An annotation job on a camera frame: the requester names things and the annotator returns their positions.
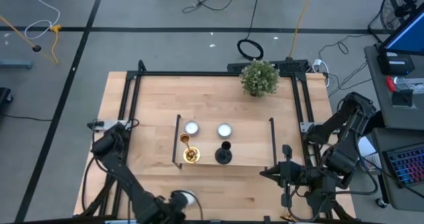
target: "gold candle holder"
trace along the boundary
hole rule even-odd
[[[200,159],[200,151],[196,147],[190,147],[188,142],[190,141],[190,136],[186,133],[180,135],[180,141],[187,145],[187,148],[184,150],[183,159],[189,164],[194,164]]]

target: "monitor screen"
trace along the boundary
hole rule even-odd
[[[386,45],[388,50],[424,52],[424,11],[421,10],[397,36]]]

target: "wooden table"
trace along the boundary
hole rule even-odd
[[[118,117],[125,76],[126,72],[109,73],[99,119]],[[326,121],[332,113],[324,77],[307,74],[307,84],[315,121]],[[300,82],[298,88],[304,120],[307,121]],[[169,197],[173,190],[191,190],[202,204],[205,219],[259,221],[269,215],[272,220],[281,220],[280,216],[288,213],[281,206],[283,190],[274,181],[259,175],[263,167],[185,164],[179,170],[171,159],[177,114],[193,119],[246,121],[266,121],[273,117],[277,160],[284,160],[282,144],[289,144],[293,149],[292,160],[304,164],[290,78],[280,78],[276,94],[257,98],[243,94],[238,77],[142,76],[135,113],[140,125],[133,129],[128,156],[128,166],[144,189],[164,197]],[[97,195],[104,181],[105,173],[93,165],[87,176],[86,204]],[[302,194],[306,190],[301,187],[299,192]],[[113,188],[109,193],[107,213],[111,212],[114,192]],[[338,195],[337,200],[355,217],[350,195]],[[293,197],[292,210],[303,218],[312,214],[302,197]],[[81,212],[80,189],[74,213]],[[196,205],[187,207],[185,214],[187,219],[200,219]],[[127,218],[127,195],[124,192],[119,218]]]

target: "keyboard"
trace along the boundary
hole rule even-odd
[[[295,72],[306,72],[309,67],[307,60],[290,60],[290,61],[270,61],[275,64],[276,68],[280,69],[280,75],[293,74]],[[249,66],[250,62],[228,64],[228,72],[241,72],[244,67]]]
[[[388,150],[383,155],[392,175],[405,186],[424,184],[424,143]]]

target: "desk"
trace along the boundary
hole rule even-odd
[[[364,51],[385,126],[393,129],[424,130],[424,95],[413,96],[416,109],[394,107],[392,105],[392,93],[386,85],[386,76],[381,73],[378,65],[377,49],[374,46],[367,46]],[[424,78],[424,57],[411,56],[411,59],[415,65],[415,70],[406,77]]]
[[[140,125],[132,131],[127,164],[144,189],[154,195],[169,197],[172,190],[192,190],[199,198],[205,219],[280,220],[288,213],[281,206],[283,192],[277,183],[259,175],[263,167],[192,166],[179,170],[172,163],[176,117],[196,119],[226,118],[245,121],[267,121],[274,118],[277,160],[283,160],[282,144],[293,149],[293,161],[303,164],[299,122],[293,95],[292,79],[280,78],[276,94],[265,97],[244,95],[240,78],[229,76],[141,76],[135,119]],[[126,72],[111,72],[105,87],[99,119],[116,119],[123,96]],[[331,115],[324,77],[308,74],[312,111],[315,121],[326,121]],[[301,106],[305,111],[303,90],[298,86]],[[103,187],[105,173],[93,165],[87,176],[86,203],[89,204]],[[302,194],[306,187],[300,188]],[[107,213],[111,212],[115,189],[109,193]],[[337,196],[346,212],[355,217],[350,195]],[[81,213],[81,189],[74,213]],[[300,217],[311,217],[304,198],[293,198],[293,211]],[[187,207],[187,219],[199,220],[198,206]],[[119,218],[127,218],[127,196],[122,194]]]
[[[423,142],[424,134],[421,131],[405,131],[395,129],[381,129],[377,128],[372,131],[372,138],[378,154],[382,161],[383,171],[391,174],[386,162],[384,162],[383,152],[393,148],[401,148],[412,144]],[[394,208],[408,211],[424,211],[424,199],[413,194],[405,188],[399,188],[398,185],[390,178],[382,175],[383,186],[380,184],[382,193],[387,194],[388,200]],[[411,187],[413,190],[424,194],[424,186],[418,185]]]

